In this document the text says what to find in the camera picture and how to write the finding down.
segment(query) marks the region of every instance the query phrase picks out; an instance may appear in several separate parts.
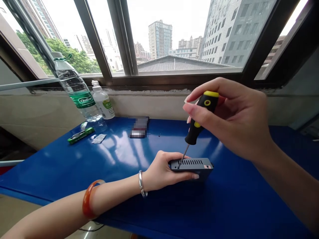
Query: silver bangle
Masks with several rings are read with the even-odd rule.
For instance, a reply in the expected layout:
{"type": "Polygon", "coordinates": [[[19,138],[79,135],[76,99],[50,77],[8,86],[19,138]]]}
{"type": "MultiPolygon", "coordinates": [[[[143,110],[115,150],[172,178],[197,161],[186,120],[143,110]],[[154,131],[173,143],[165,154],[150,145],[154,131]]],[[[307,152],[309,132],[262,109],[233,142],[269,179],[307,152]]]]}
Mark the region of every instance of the silver bangle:
{"type": "Polygon", "coordinates": [[[147,197],[147,192],[144,191],[143,189],[143,183],[142,183],[142,170],[139,171],[139,182],[140,182],[140,190],[143,198],[147,197]]]}

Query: small white bottle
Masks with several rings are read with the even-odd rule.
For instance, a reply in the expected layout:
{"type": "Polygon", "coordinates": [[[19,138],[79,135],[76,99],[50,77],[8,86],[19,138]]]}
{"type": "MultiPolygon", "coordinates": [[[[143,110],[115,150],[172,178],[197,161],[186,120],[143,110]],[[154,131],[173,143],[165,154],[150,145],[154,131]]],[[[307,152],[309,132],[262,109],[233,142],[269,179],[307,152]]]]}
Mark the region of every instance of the small white bottle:
{"type": "Polygon", "coordinates": [[[99,85],[98,81],[92,81],[93,85],[93,99],[102,114],[103,119],[112,119],[115,116],[114,109],[111,105],[110,98],[102,87],[99,85]]]}

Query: green label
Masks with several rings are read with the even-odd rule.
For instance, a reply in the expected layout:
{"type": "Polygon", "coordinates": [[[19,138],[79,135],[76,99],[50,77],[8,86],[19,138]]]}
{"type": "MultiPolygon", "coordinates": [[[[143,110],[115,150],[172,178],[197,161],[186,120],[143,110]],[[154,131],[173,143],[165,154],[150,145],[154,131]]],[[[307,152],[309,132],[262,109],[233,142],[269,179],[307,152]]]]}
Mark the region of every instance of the green label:
{"type": "Polygon", "coordinates": [[[112,107],[111,102],[109,102],[109,101],[107,101],[107,100],[104,100],[104,101],[103,101],[103,105],[104,105],[104,107],[107,108],[107,109],[109,109],[109,108],[112,107]]]}
{"type": "Polygon", "coordinates": [[[71,95],[70,97],[75,103],[76,107],[79,109],[95,105],[95,102],[90,92],[84,92],[78,95],[71,95]]]}

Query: small packet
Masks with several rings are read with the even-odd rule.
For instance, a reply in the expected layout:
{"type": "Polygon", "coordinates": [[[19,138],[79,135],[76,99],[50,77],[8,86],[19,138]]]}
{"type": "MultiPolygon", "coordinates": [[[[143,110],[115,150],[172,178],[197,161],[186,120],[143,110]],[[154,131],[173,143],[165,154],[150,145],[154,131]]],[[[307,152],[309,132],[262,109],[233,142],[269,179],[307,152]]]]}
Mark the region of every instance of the small packet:
{"type": "Polygon", "coordinates": [[[106,134],[99,134],[93,141],[92,143],[101,143],[104,138],[105,138],[106,134]]]}

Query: table surface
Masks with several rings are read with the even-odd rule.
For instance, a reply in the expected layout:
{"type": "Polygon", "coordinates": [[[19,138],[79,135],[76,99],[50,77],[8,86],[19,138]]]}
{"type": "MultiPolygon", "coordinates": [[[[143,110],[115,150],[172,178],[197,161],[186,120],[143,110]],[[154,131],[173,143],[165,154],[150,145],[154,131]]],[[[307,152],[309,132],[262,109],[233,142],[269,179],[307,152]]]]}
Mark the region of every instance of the table surface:
{"type": "MultiPolygon", "coordinates": [[[[146,138],[129,138],[134,119],[115,118],[101,144],[92,133],[74,145],[71,130],[0,176],[0,193],[46,205],[86,189],[96,179],[111,182],[146,170],[157,151],[184,152],[185,121],[150,119],[146,138]]],[[[271,126],[279,147],[319,178],[318,144],[288,128],[271,126]]],[[[181,182],[137,195],[97,219],[150,238],[312,237],[252,163],[234,155],[208,131],[187,155],[207,157],[215,168],[204,183],[181,182]]]]}

